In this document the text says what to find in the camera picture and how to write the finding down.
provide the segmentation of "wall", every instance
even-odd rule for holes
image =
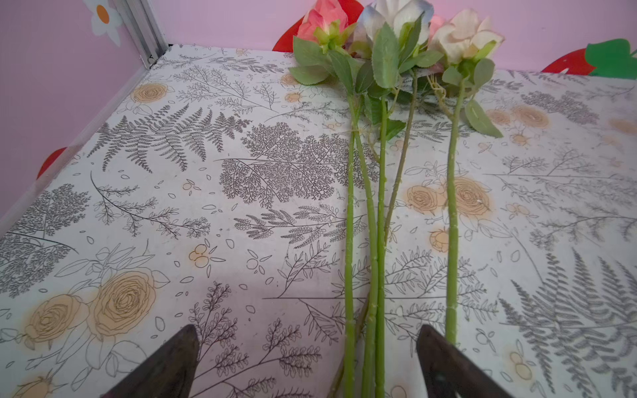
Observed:
[[[0,4],[0,217],[143,67],[125,26],[117,46],[93,14],[81,0]]]
[[[270,50],[314,0],[151,0],[169,43]],[[362,0],[363,4],[371,3]],[[472,7],[491,15],[507,37],[495,61],[499,68],[542,70],[588,43],[626,38],[637,48],[637,1],[430,0],[451,18]]]

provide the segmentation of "table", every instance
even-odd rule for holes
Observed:
[[[2,238],[2,396],[98,397],[186,323],[202,342],[193,397],[325,395],[343,353],[350,122],[338,84],[301,86],[293,65],[173,46]],[[634,86],[498,71],[477,99],[505,138],[462,128],[459,348],[516,397],[636,394]],[[387,253],[391,398],[425,396],[414,339],[444,323],[450,122],[428,101]],[[360,308],[359,165],[355,180]]]

